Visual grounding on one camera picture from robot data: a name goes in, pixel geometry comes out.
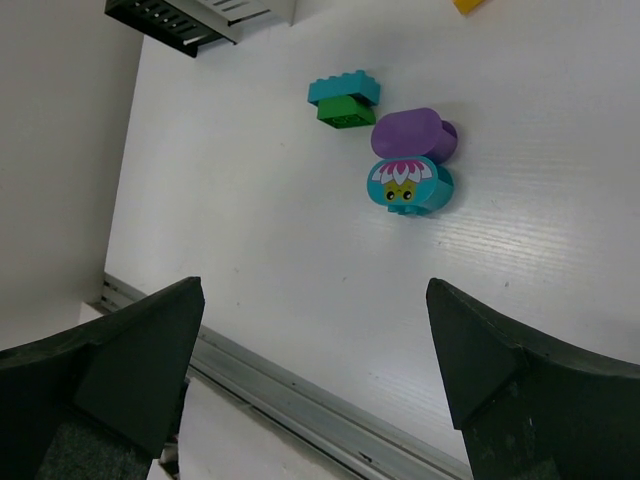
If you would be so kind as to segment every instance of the purple cylinder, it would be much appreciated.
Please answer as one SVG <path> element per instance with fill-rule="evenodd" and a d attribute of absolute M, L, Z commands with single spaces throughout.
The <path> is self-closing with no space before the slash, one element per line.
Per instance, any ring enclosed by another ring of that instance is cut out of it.
<path fill-rule="evenodd" d="M 418 108 L 382 117 L 371 135 L 373 151 L 381 158 L 425 156 L 440 164 L 458 146 L 458 133 L 435 110 Z"/>

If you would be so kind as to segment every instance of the orange block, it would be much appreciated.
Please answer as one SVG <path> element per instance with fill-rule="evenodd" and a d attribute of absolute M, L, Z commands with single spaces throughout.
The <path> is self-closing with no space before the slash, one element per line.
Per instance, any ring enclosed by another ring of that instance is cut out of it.
<path fill-rule="evenodd" d="M 458 7 L 461 14 L 468 15 L 484 1 L 485 0 L 453 0 L 453 3 Z"/>

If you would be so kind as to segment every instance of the white table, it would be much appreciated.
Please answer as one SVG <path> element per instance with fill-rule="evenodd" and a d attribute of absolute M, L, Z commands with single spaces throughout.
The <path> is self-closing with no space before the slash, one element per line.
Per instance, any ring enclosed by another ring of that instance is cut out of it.
<path fill-rule="evenodd" d="M 639 24 L 637 0 L 300 0 L 195 61 L 146 39 L 106 270 L 201 275 L 207 326 L 464 460 L 430 277 L 640 362 Z M 379 114 L 458 127 L 442 214 L 372 203 L 371 129 L 315 120 L 309 83 L 358 68 Z"/>

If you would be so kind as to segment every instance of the green toy block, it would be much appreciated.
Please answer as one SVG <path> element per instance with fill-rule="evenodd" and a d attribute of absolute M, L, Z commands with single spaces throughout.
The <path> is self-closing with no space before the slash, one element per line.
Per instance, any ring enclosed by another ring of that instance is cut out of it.
<path fill-rule="evenodd" d="M 376 114 L 355 98 L 345 95 L 320 100 L 318 120 L 333 128 L 364 127 L 376 124 Z"/>

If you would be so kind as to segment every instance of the gray wall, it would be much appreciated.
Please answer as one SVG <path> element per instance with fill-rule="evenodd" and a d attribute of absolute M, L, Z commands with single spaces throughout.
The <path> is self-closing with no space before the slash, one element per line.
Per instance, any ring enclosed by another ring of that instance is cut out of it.
<path fill-rule="evenodd" d="M 0 0 L 0 349 L 99 296 L 142 36 L 104 0 Z"/>

